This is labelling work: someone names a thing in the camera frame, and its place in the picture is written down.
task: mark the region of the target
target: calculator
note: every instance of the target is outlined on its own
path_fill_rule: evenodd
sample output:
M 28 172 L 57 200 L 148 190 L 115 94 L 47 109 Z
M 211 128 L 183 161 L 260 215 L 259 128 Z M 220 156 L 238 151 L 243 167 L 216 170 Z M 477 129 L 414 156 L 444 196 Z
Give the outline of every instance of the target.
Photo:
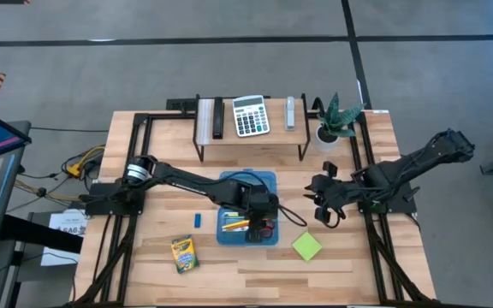
M 270 132 L 270 122 L 262 95 L 250 95 L 233 100 L 235 127 L 239 137 Z

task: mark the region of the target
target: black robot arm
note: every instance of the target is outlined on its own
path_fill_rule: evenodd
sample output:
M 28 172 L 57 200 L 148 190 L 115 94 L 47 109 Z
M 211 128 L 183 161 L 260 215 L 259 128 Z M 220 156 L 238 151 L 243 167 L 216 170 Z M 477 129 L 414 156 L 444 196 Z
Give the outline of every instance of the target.
M 351 176 L 352 181 L 333 179 L 337 167 L 325 162 L 323 170 L 327 175 L 315 175 L 311 185 L 306 187 L 315 194 L 307 194 L 318 208 L 315 218 L 327 225 L 329 209 L 341 219 L 345 218 L 342 207 L 358 201 L 385 203 L 399 192 L 402 185 L 435 168 L 441 163 L 463 163 L 473 156 L 474 145 L 461 132 L 451 129 L 437 133 L 421 149 L 402 156 L 394 162 L 381 162 L 361 169 Z M 418 188 L 406 192 L 404 199 L 411 198 Z
M 249 220 L 248 242 L 262 240 L 259 230 L 265 227 L 266 219 L 277 218 L 279 209 L 278 197 L 263 183 L 253 185 L 230 177 L 213 180 L 174 168 L 153 156 L 132 158 L 122 184 L 125 193 L 164 184 L 206 196 L 214 204 L 234 210 Z

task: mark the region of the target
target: potted plant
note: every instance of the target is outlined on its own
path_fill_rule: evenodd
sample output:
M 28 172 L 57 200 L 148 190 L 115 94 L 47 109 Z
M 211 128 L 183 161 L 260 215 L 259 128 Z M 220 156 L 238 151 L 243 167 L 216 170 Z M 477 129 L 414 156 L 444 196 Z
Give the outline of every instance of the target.
M 355 121 L 364 106 L 364 104 L 360 104 L 340 112 L 340 99 L 338 93 L 335 93 L 326 112 L 321 112 L 318 115 L 318 119 L 321 121 L 321 126 L 316 133 L 318 149 L 331 151 L 336 147 L 340 138 L 354 136 L 355 132 L 347 129 L 346 125 Z

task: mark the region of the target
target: green sticky note pad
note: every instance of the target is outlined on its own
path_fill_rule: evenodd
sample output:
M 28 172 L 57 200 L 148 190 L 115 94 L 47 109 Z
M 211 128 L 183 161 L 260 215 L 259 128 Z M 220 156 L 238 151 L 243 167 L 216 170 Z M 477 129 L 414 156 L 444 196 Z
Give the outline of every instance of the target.
M 301 255 L 304 260 L 309 261 L 318 251 L 323 248 L 315 238 L 305 231 L 297 240 L 292 243 L 292 247 Z

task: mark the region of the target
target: white pot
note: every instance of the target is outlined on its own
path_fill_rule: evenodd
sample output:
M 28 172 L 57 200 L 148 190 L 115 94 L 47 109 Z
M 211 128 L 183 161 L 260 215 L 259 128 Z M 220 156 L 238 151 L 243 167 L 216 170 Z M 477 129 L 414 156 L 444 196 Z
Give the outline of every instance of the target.
M 315 147 L 321 152 L 333 151 L 338 146 L 338 141 L 340 141 L 340 137 L 338 137 L 333 142 L 324 142 L 318 137 L 319 129 L 323 129 L 323 127 L 318 127 L 317 131 L 315 132 L 315 142 L 313 142 Z

